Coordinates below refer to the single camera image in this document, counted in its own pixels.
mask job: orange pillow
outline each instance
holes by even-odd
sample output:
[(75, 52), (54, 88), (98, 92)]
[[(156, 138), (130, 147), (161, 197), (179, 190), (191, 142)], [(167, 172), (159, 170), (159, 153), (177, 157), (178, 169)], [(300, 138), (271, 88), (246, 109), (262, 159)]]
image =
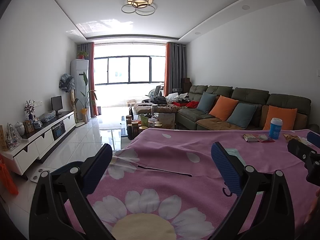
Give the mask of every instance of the orange pillow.
[(226, 121), (232, 114), (238, 102), (238, 100), (220, 96), (216, 105), (212, 108), (209, 114), (222, 121)]
[(292, 130), (294, 121), (296, 120), (297, 108), (287, 109), (276, 106), (269, 106), (266, 123), (263, 130), (270, 130), (270, 122), (272, 118), (280, 118), (282, 120), (281, 130)]

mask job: wall socket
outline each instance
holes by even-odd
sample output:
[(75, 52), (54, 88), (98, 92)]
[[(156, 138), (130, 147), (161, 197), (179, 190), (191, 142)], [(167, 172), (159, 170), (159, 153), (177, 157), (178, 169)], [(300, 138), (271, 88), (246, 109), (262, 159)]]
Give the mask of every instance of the wall socket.
[(37, 106), (42, 106), (42, 101), (36, 101), (36, 102), (34, 103), (34, 105), (35, 105), (35, 107), (37, 107)]

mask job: blue cup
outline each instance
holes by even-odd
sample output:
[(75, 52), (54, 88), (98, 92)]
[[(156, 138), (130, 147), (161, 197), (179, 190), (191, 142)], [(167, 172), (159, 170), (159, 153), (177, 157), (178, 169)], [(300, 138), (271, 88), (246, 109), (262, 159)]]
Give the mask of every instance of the blue cup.
[(281, 132), (281, 127), (282, 127), (282, 120), (279, 118), (272, 118), (270, 122), (269, 136), (272, 139), (277, 140)]

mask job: potted plant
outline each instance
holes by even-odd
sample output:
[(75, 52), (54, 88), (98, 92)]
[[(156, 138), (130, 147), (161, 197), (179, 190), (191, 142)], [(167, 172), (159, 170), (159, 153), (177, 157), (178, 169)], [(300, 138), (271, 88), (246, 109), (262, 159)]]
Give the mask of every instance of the potted plant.
[(87, 57), (88, 53), (86, 53), (85, 51), (81, 50), (80, 52), (78, 52), (78, 59), (84, 59), (84, 57)]
[(35, 103), (35, 101), (33, 101), (33, 102), (31, 103), (31, 100), (29, 100), (29, 102), (28, 102), (28, 101), (26, 102), (26, 106), (24, 107), (24, 111), (27, 112), (28, 118), (29, 118), (30, 120), (33, 120), (33, 115), (32, 115), (32, 113), (35, 112), (34, 103)]
[[(83, 72), (83, 80), (84, 80), (84, 84), (85, 84), (85, 91), (87, 91), (87, 85), (88, 85), (88, 78), (87, 78), (87, 75), (85, 74), (85, 72)], [(80, 101), (81, 105), (83, 106), (83, 108), (80, 110), (80, 112), (82, 113), (83, 115), (83, 120), (84, 120), (84, 123), (87, 123), (88, 120), (87, 120), (87, 114), (88, 114), (88, 109), (89, 109), (89, 102), (90, 101), (93, 101), (94, 100), (90, 100), (90, 95), (94, 95), (95, 99), (97, 99), (97, 96), (96, 96), (96, 93), (95, 93), (95, 90), (89, 90), (88, 92), (86, 92), (86, 94), (84, 94), (82, 91), (81, 91), (81, 94), (83, 95), (83, 99), (84, 99), (84, 104)], [(76, 103), (79, 101), (79, 98), (76, 98), (75, 99), (75, 105)]]

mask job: window frame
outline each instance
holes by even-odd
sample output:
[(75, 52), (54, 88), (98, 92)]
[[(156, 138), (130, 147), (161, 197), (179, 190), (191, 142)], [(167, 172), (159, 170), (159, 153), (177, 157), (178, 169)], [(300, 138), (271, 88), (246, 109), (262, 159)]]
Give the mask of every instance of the window frame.
[[(127, 57), (129, 58), (129, 63), (128, 63), (128, 82), (117, 82), (117, 83), (109, 83), (109, 59), (110, 58), (122, 58), (122, 57)], [(148, 57), (149, 58), (149, 81), (141, 81), (141, 82), (131, 82), (130, 81), (130, 62), (132, 57)], [(165, 56), (111, 56), (111, 57), (95, 57), (95, 59), (108, 59), (108, 64), (107, 64), (107, 81), (108, 83), (99, 83), (99, 84), (94, 84), (95, 86), (104, 86), (104, 85), (117, 85), (117, 84), (150, 84), (150, 83), (163, 83), (164, 81), (152, 81), (152, 57), (164, 57)]]

